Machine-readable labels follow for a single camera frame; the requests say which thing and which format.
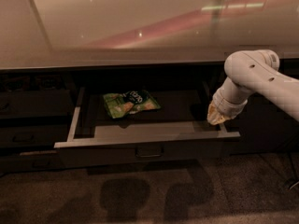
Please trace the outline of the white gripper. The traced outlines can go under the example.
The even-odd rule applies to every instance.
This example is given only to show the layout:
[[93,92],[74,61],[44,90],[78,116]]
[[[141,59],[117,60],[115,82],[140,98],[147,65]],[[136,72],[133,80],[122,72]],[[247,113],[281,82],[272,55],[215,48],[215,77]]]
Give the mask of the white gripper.
[[208,106],[207,110],[207,121],[211,125],[222,124],[227,120],[234,119],[239,115],[245,105],[247,100],[241,102],[240,104],[233,104],[221,93],[220,89],[217,89],[213,95],[213,102]]

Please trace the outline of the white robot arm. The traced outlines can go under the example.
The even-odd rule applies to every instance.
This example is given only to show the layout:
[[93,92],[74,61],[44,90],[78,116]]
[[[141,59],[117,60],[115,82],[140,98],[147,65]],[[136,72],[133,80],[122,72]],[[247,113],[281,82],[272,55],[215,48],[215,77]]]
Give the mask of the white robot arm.
[[207,121],[217,125],[239,115],[257,92],[299,120],[299,80],[279,71],[279,57],[269,49],[241,50],[224,63],[227,78],[212,96]]

